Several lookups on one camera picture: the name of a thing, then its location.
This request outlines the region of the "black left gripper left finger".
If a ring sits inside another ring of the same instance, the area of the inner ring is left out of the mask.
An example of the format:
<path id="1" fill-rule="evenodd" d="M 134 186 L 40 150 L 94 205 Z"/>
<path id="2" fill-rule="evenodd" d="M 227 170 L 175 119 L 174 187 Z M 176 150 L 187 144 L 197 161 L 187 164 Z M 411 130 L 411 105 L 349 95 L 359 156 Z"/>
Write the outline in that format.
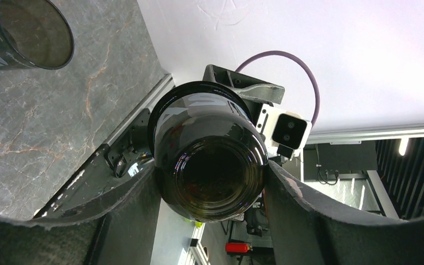
<path id="1" fill-rule="evenodd" d="M 149 264 L 160 194 L 153 163 L 58 218 L 0 217 L 0 264 Z"/>

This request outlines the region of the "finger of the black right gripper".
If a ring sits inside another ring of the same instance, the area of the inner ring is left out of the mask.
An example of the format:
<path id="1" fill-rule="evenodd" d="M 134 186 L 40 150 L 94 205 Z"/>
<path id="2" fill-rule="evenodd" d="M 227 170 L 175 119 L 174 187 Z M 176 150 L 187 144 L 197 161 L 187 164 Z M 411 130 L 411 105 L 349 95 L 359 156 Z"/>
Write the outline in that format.
<path id="1" fill-rule="evenodd" d="M 205 67 L 203 81 L 221 84 L 242 99 L 261 103 L 280 104 L 285 88 L 251 76 L 209 64 Z"/>

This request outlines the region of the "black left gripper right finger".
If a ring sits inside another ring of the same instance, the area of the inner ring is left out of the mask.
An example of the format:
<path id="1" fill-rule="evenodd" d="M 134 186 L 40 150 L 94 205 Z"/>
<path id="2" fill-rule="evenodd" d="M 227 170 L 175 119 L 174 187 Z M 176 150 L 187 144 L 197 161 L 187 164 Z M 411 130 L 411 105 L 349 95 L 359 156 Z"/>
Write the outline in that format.
<path id="1" fill-rule="evenodd" d="M 406 221 L 350 207 L 275 162 L 266 176 L 277 264 L 424 264 L 424 217 Z"/>

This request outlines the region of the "dark translucent cup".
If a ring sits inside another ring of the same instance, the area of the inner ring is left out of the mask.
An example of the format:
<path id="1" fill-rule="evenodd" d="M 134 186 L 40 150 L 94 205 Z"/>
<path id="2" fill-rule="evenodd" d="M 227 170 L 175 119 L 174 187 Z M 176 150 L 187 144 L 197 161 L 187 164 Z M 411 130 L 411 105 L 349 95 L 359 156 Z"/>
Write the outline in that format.
<path id="1" fill-rule="evenodd" d="M 0 70 L 58 70 L 74 50 L 71 28 L 51 1 L 0 1 Z"/>
<path id="2" fill-rule="evenodd" d="M 177 214 L 219 222 L 244 213 L 264 189 L 268 154 L 245 102 L 194 81 L 166 93 L 148 124 L 154 176 Z"/>

